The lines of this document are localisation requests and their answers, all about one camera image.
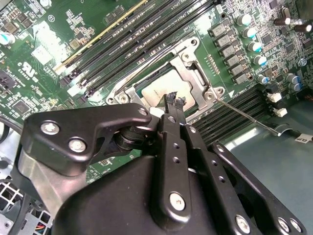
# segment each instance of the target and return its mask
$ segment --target mounting hole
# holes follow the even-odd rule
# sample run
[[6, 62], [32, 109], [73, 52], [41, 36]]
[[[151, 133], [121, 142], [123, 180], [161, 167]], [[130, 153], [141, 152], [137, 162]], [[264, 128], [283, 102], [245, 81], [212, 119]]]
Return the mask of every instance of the mounting hole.
[[222, 183], [225, 183], [225, 179], [223, 176], [219, 176], [219, 180], [222, 182]]
[[175, 149], [179, 149], [180, 148], [180, 146], [178, 144], [176, 144], [176, 143], [174, 143], [173, 146], [174, 146]]
[[147, 113], [143, 108], [138, 109], [138, 112], [139, 112], [141, 115], [144, 115], [144, 116], [147, 116], [147, 115], [148, 115], [148, 113]]
[[176, 164], [179, 164], [180, 160], [178, 157], [173, 157], [173, 162], [175, 162]]
[[10, 223], [10, 222], [5, 222], [5, 223], [4, 223], [4, 227], [5, 227], [5, 228], [10, 228], [10, 226], [11, 226], [11, 223]]
[[222, 13], [220, 14], [220, 18], [221, 18], [222, 20], [225, 19], [226, 16], [227, 16], [227, 14], [226, 14], [225, 12], [222, 12]]
[[191, 41], [191, 45], [193, 45], [193, 46], [195, 46], [197, 43], [198, 43], [198, 42], [197, 42], [197, 40], [195, 40], [195, 39], [193, 39], [193, 40]]

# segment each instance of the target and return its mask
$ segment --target black plastic arm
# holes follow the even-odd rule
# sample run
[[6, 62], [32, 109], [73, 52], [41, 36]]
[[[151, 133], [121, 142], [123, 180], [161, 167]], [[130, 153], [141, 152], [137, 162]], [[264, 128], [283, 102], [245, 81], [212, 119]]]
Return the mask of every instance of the black plastic arm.
[[[150, 121], [150, 113], [135, 103], [37, 113], [25, 121], [21, 144], [37, 161], [62, 175], [76, 176], [87, 169], [94, 155], [98, 158], [94, 162], [101, 160], [103, 155], [99, 152], [107, 149], [116, 131], [127, 126], [144, 126]], [[56, 124], [59, 132], [44, 133], [41, 129], [44, 123]], [[83, 141], [86, 149], [72, 151], [71, 140]]]

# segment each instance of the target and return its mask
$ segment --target microchip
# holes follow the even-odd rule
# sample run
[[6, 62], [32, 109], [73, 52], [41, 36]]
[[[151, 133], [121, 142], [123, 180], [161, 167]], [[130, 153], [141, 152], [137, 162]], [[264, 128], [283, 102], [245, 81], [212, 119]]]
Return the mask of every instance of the microchip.
[[271, 9], [274, 9], [275, 7], [277, 7], [278, 6], [277, 0], [271, 1], [269, 3], [269, 6]]
[[283, 81], [283, 80], [284, 80], [283, 75], [279, 75], [279, 76], [276, 78], [276, 81], [277, 81], [277, 82], [281, 82], [281, 81]]
[[278, 66], [277, 66], [277, 65], [273, 66], [273, 67], [272, 67], [272, 70], [273, 70], [273, 71], [278, 70]]
[[116, 16], [121, 15], [123, 12], [124, 12], [123, 6], [118, 6], [118, 7], [114, 10], [114, 14], [115, 14]]
[[312, 46], [312, 40], [311, 39], [308, 39], [308, 40], [306, 40], [304, 43], [303, 43], [303, 48], [304, 49], [307, 49], [307, 48], [309, 48], [309, 47], [311, 47]]
[[29, 107], [22, 100], [18, 101], [12, 108], [20, 115], [24, 115], [29, 110]]
[[238, 75], [240, 74], [242, 71], [244, 71], [244, 68], [242, 65], [237, 65], [233, 68], [230, 69], [230, 72], [233, 74], [233, 75]]
[[219, 24], [218, 26], [214, 27], [210, 30], [214, 37], [220, 36], [222, 33], [225, 32], [224, 25]]
[[22, 23], [24, 20], [27, 19], [27, 16], [24, 14], [24, 13], [20, 13], [18, 16], [17, 16], [17, 19], [20, 23]]
[[231, 67], [239, 62], [238, 56], [234, 55], [229, 59], [226, 59], [226, 63]]
[[230, 43], [230, 39], [228, 35], [224, 35], [216, 40], [216, 44], [218, 47], [223, 47], [228, 43]]
[[16, 81], [5, 71], [0, 70], [0, 90], [7, 91], [16, 85]]
[[223, 48], [223, 49], [221, 50], [221, 54], [222, 54], [224, 57], [228, 57], [228, 56], [232, 55], [234, 52], [235, 52], [235, 50], [234, 50], [234, 47], [233, 47], [233, 46], [228, 46], [228, 47]]
[[294, 49], [293, 44], [290, 44], [290, 45], [286, 46], [286, 50], [287, 50], [288, 53], [292, 52], [293, 49]]
[[6, 23], [3, 27], [5, 28], [6, 31], [12, 34], [18, 31], [18, 28], [16, 28], [15, 25], [12, 24], [11, 22]]
[[114, 13], [109, 13], [107, 16], [106, 16], [106, 22], [107, 23], [110, 23], [112, 21], [114, 21], [116, 18], [116, 15]]
[[81, 40], [81, 39], [84, 38], [84, 35], [83, 35], [82, 32], [79, 32], [79, 33], [76, 35], [76, 37], [77, 37], [78, 40]]
[[73, 48], [74, 50], [76, 50], [77, 48], [80, 47], [79, 42], [77, 41], [77, 39], [73, 39], [72, 41], [70, 41], [69, 43], [70, 47]]
[[286, 27], [283, 27], [283, 28], [279, 29], [279, 31], [281, 34], [285, 34], [285, 33], [287, 33], [288, 30]]
[[234, 81], [237, 83], [237, 84], [241, 84], [243, 82], [246, 82], [248, 81], [248, 77], [246, 76], [246, 74], [241, 74], [241, 75], [238, 75], [236, 77], [233, 78]]
[[24, 28], [29, 28], [31, 27], [32, 24], [33, 22], [30, 19], [26, 19], [22, 22], [22, 25], [24, 26]]
[[272, 69], [267, 69], [264, 71], [265, 77], [272, 77], [273, 70]]
[[266, 36], [264, 36], [263, 38], [262, 38], [262, 42], [263, 42], [263, 44], [268, 44], [270, 41], [272, 40], [272, 38], [270, 37], [270, 35], [268, 34], [268, 35], [266, 35]]

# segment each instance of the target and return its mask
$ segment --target capacitor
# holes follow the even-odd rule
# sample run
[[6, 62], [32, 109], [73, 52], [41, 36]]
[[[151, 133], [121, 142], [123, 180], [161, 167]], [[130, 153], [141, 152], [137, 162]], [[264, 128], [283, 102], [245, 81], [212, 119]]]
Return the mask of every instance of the capacitor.
[[295, 92], [298, 92], [299, 90], [302, 89], [302, 84], [301, 83], [297, 83], [297, 84], [289, 84], [289, 88], [294, 90]]
[[248, 44], [248, 50], [254, 52], [260, 52], [262, 50], [262, 44], [259, 42], [250, 42]]
[[301, 78], [293, 73], [289, 73], [286, 77], [286, 80], [292, 84], [297, 84], [301, 81]]
[[253, 63], [255, 63], [256, 65], [265, 65], [267, 62], [267, 58], [265, 56], [261, 56], [261, 55], [257, 55], [254, 57], [253, 59]]
[[312, 25], [310, 23], [298, 24], [293, 28], [296, 32], [308, 33], [312, 30]]
[[15, 37], [12, 33], [0, 32], [0, 44], [10, 45], [15, 43]]
[[285, 26], [291, 23], [290, 17], [277, 18], [274, 20], [274, 25], [276, 26]]
[[290, 11], [289, 11], [289, 8], [286, 8], [286, 7], [283, 7], [282, 9], [282, 14], [285, 18], [291, 18], [291, 14], [290, 14]]
[[52, 5], [51, 0], [40, 0], [40, 5], [47, 8], [50, 7]]
[[237, 25], [249, 25], [251, 23], [251, 16], [249, 14], [240, 15], [237, 18]]
[[261, 84], [267, 84], [268, 83], [268, 81], [269, 81], [269, 78], [268, 77], [265, 77], [265, 76], [263, 76], [263, 75], [259, 75], [258, 76], [258, 81], [261, 83]]
[[253, 38], [256, 35], [256, 30], [254, 28], [246, 27], [242, 30], [242, 36], [244, 38]]

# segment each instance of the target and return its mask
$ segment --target green circuit board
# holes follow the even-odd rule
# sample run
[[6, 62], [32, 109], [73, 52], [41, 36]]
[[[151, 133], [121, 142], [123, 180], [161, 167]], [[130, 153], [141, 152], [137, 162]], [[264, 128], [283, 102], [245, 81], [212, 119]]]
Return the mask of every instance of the green circuit board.
[[[101, 82], [101, 79], [110, 72], [113, 72], [113, 75], [83, 104], [78, 102], [78, 99], [89, 87], [77, 86], [84, 79], [83, 76], [66, 86], [61, 86], [60, 81], [71, 72], [71, 67], [66, 68], [62, 62], [80, 51], [83, 52], [83, 56], [86, 57], [86, 53], [89, 53], [92, 57], [93, 51], [97, 51], [95, 46], [98, 39], [114, 32], [119, 25], [127, 24], [129, 17], [140, 16], [141, 12], [147, 15], [150, 12], [158, 12], [158, 7], [163, 5], [163, 2], [172, 6], [160, 11], [161, 15], [154, 24], [174, 13], [176, 15], [168, 17], [169, 20], [162, 26], [175, 27], [192, 14], [195, 17], [167, 36], [160, 46], [165, 47], [189, 32], [198, 37], [200, 45], [195, 55], [213, 87], [225, 88], [223, 96], [225, 101], [239, 97], [254, 87], [260, 74], [264, 74], [272, 83], [278, 84], [283, 99], [289, 105], [296, 102], [297, 98], [296, 92], [289, 88], [286, 75], [289, 73], [298, 75], [302, 87], [313, 85], [311, 74], [313, 50], [310, 46], [312, 33], [295, 32], [293, 28], [297, 22], [294, 20], [287, 26], [273, 24], [274, 19], [282, 17], [283, 7], [289, 9], [292, 19], [299, 18], [295, 1], [292, 0], [226, 0], [222, 5], [211, 4], [205, 11], [201, 11], [201, 14], [200, 9], [209, 5], [210, 0], [53, 0], [48, 5], [43, 5], [39, 0], [13, 0], [0, 12], [0, 29], [11, 33], [15, 40], [10, 45], [0, 46], [0, 70], [14, 80], [14, 86], [0, 90], [0, 114], [23, 123], [29, 115], [36, 112], [106, 105], [106, 97], [114, 85], [123, 74], [135, 69], [142, 57], [138, 56], [126, 68], [115, 73], [114, 70], [124, 63], [121, 56], [103, 68], [94, 83]], [[245, 26], [237, 24], [237, 18], [241, 14], [249, 14], [252, 18], [250, 27], [257, 31], [252, 39], [242, 37]], [[233, 75], [230, 74], [229, 67], [221, 56], [221, 49], [216, 46], [217, 38], [210, 34], [211, 29], [225, 20], [229, 22], [225, 26], [227, 32], [231, 32], [229, 37], [236, 41], [235, 48], [241, 51], [240, 56], [245, 60], [244, 66], [249, 71], [249, 79], [240, 84], [234, 82]], [[247, 45], [251, 41], [260, 42], [263, 45], [262, 52], [249, 51]], [[267, 63], [263, 66], [253, 64], [256, 55], [267, 57]], [[84, 76], [97, 70], [112, 56], [114, 54], [103, 56], [86, 70]], [[144, 55], [145, 59], [150, 57], [152, 55], [149, 53]], [[300, 64], [300, 61], [305, 61], [305, 65]], [[83, 63], [84, 57], [76, 67], [80, 68]], [[162, 61], [151, 66], [138, 76], [137, 80], [161, 63]], [[219, 104], [216, 104], [207, 112], [212, 112], [218, 107]], [[130, 156], [134, 155], [126, 156], [123, 162], [128, 162]], [[107, 168], [97, 168], [104, 167], [103, 165], [105, 164], [95, 165], [92, 169], [95, 171], [93, 174], [102, 175], [107, 172]]]

